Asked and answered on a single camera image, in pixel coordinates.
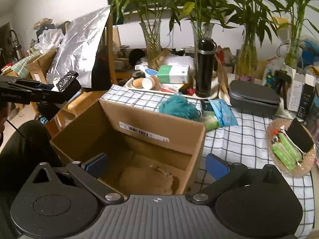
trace person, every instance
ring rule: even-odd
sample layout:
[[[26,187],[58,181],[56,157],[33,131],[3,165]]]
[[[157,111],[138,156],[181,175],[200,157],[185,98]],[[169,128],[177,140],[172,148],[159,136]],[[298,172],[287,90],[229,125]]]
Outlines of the person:
[[[7,117],[8,105],[0,109],[0,145]],[[36,166],[41,162],[62,166],[50,145],[51,136],[41,122],[30,120],[18,130],[24,137],[15,131],[0,152],[0,238],[19,235],[11,221],[10,206]]]

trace screw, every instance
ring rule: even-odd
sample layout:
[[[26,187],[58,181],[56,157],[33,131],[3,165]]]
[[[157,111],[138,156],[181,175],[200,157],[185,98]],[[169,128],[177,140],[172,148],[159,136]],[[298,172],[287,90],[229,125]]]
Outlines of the screw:
[[[204,193],[197,193],[193,196],[193,199],[196,201],[205,201],[208,199],[208,196]]]
[[[116,201],[121,198],[121,195],[118,193],[109,193],[105,195],[105,198],[109,201]]]

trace bowl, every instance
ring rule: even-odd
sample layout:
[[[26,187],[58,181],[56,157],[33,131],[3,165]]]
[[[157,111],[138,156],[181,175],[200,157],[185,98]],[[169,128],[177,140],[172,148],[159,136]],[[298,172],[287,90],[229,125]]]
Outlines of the bowl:
[[[275,163],[275,165],[279,168],[279,170],[294,178],[301,178],[304,175],[307,175],[312,166],[314,165],[315,158],[316,158],[316,150],[315,147],[313,147],[309,152],[306,154],[303,154],[303,161],[300,164],[297,164],[295,168],[290,171],[284,164],[283,162],[273,153],[272,151],[272,137],[273,137],[273,132],[275,130],[280,130],[281,126],[285,126],[285,128],[288,128],[291,124],[290,120],[286,119],[275,119],[272,123],[270,123],[267,127],[266,130],[266,142],[267,142],[267,148],[268,148],[268,154],[271,158],[271,160]],[[311,137],[310,132],[304,127],[304,129],[307,131],[308,135]]]

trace black pouch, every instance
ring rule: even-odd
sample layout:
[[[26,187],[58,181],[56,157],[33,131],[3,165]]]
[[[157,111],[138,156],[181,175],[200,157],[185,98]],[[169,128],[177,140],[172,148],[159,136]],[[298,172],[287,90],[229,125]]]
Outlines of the black pouch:
[[[232,107],[251,111],[254,115],[273,115],[279,108],[279,95],[267,86],[234,80],[228,93]]]

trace glass vase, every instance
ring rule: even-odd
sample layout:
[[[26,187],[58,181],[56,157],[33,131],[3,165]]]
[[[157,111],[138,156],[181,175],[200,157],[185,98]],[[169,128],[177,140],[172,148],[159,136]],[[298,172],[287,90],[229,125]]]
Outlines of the glass vase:
[[[211,38],[213,34],[214,23],[199,23],[197,21],[191,22],[194,35],[194,59],[195,67],[197,70],[197,50],[198,50],[198,41],[201,37]]]
[[[256,34],[245,29],[244,43],[238,55],[236,75],[239,80],[253,81],[256,69]]]
[[[289,41],[289,47],[288,47],[288,52],[285,59],[285,64],[287,66],[290,66],[293,69],[297,68],[297,64],[299,61],[298,48],[299,48],[299,39],[291,38]]]
[[[162,51],[162,47],[160,45],[161,21],[144,21],[140,22],[140,25],[143,30],[146,44],[148,67],[158,70],[156,58]]]

